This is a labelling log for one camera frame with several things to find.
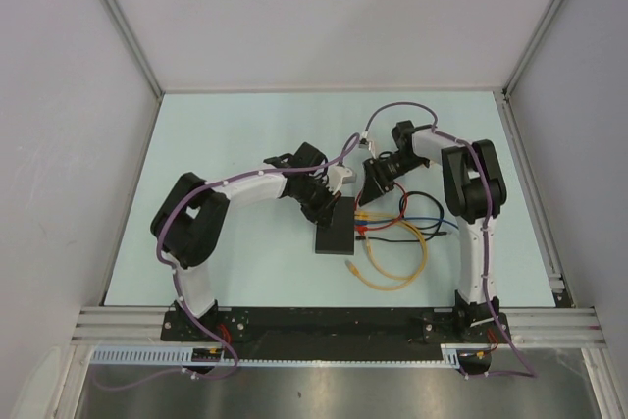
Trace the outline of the black network switch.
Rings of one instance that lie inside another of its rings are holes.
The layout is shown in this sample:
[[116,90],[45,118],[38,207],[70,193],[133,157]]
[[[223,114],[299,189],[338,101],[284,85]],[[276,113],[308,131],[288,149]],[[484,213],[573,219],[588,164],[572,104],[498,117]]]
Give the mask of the black network switch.
[[341,197],[334,208],[331,223],[325,228],[317,227],[314,245],[316,254],[354,254],[354,205],[353,197]]

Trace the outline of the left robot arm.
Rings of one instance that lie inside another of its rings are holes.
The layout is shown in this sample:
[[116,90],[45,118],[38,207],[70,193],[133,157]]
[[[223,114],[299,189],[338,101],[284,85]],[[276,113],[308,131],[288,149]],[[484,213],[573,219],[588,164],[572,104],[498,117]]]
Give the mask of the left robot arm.
[[291,198],[306,220],[326,228],[333,221],[342,183],[331,173],[351,152],[347,144],[329,160],[304,142],[293,153],[265,159],[263,165],[213,183],[188,172],[181,175],[150,224],[158,260],[170,267],[176,304],[185,312],[183,329],[196,340],[210,338],[217,300],[204,264],[215,251],[229,210],[261,201]]

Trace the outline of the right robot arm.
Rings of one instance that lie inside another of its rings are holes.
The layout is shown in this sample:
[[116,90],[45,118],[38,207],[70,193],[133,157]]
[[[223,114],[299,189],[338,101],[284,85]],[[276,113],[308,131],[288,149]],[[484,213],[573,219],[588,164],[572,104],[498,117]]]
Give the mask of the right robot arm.
[[495,223],[507,198],[495,146],[486,139],[470,143],[434,125],[415,127],[410,121],[397,123],[392,138],[397,151],[362,163],[358,204],[364,206],[392,191],[398,178],[420,166],[440,165],[445,204],[459,230],[453,331],[464,341],[477,340],[488,326],[506,334],[492,274]]

